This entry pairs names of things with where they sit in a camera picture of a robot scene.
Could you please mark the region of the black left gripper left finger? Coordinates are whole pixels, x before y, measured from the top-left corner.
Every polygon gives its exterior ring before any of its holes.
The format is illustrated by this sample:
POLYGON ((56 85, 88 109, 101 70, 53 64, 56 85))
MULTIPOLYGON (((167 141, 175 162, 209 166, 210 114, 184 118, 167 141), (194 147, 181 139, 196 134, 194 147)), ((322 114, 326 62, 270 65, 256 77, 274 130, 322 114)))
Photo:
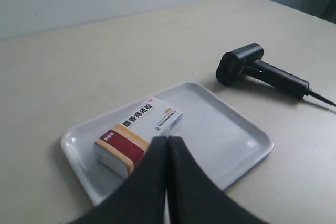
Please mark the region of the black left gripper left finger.
POLYGON ((131 175, 72 223, 164 223, 167 138, 155 137, 131 175))

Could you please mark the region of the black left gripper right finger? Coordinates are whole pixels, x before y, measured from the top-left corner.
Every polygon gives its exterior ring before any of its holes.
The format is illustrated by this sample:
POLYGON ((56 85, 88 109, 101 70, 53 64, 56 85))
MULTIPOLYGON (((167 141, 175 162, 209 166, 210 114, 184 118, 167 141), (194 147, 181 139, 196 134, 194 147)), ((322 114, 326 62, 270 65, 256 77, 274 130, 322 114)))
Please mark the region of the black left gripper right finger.
POLYGON ((169 137, 167 145, 165 179, 170 223, 265 223, 209 179, 181 137, 169 137))

